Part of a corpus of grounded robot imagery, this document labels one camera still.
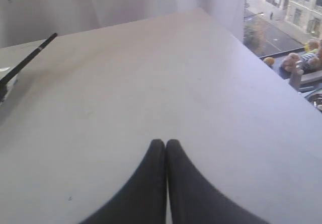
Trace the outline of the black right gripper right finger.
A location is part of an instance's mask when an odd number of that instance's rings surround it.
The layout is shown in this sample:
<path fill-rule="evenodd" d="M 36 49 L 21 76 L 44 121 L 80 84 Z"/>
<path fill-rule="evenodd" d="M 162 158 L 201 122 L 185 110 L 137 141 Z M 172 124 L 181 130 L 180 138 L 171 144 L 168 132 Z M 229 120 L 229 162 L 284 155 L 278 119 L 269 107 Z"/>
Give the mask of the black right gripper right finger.
<path fill-rule="evenodd" d="M 173 223 L 265 223 L 218 191 L 191 162 L 180 142 L 166 145 Z"/>

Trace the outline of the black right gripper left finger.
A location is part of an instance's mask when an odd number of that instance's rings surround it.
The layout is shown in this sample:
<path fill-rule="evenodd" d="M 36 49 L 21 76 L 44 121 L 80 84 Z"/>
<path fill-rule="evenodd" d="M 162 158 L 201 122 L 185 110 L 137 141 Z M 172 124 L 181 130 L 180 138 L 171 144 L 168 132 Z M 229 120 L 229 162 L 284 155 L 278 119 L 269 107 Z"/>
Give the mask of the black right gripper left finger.
<path fill-rule="evenodd" d="M 165 223 L 167 211 L 166 148 L 151 141 L 126 184 L 82 223 Z"/>

